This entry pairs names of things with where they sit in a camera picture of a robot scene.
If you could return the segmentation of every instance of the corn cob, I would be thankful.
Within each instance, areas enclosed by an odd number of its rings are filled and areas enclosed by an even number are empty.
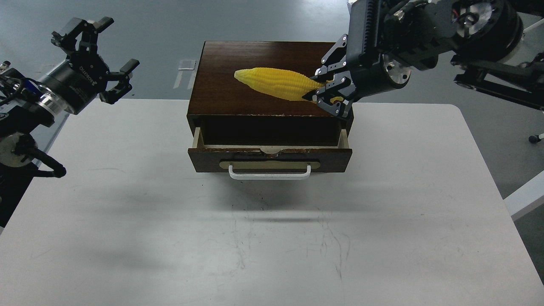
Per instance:
[[[276,68],[242,69],[234,77],[260,93],[289,101],[304,101],[302,96],[324,86],[298,72]]]

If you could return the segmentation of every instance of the white table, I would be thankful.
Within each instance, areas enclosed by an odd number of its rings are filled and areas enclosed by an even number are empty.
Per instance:
[[[0,235],[0,305],[534,305],[459,110],[357,104],[348,170],[195,173],[186,101],[94,102]]]

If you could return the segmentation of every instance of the white handle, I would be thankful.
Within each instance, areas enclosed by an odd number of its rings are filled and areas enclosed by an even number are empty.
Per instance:
[[[228,165],[228,173],[235,180],[303,180],[310,177],[312,166],[306,166],[305,173],[234,173],[232,165]]]

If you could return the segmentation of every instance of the cable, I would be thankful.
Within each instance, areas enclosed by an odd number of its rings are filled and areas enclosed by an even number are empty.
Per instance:
[[[38,82],[32,78],[29,78],[29,77],[24,77],[24,78],[13,78],[13,77],[3,77],[3,76],[0,76],[0,82],[2,82],[4,85],[7,85],[7,86],[11,86],[10,83],[8,83],[8,80],[9,79],[15,79],[17,80],[19,86],[17,87],[17,89],[15,90],[14,93],[12,94],[6,94],[3,90],[2,90],[2,93],[4,95],[6,95],[7,97],[4,98],[2,101],[0,101],[0,106],[2,105],[6,105],[7,103],[11,102],[13,99],[15,99],[18,95],[20,95],[22,93],[22,91],[25,89],[24,87],[24,82],[25,81],[30,81],[32,83],[34,83],[35,85],[38,84]]]

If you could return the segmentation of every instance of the wooden cabinet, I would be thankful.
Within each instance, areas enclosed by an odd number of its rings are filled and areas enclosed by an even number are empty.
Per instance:
[[[197,172],[343,172],[351,157],[351,120],[308,101],[286,101],[234,78],[239,69],[270,67],[307,76],[331,42],[206,41],[187,119],[189,156]]]

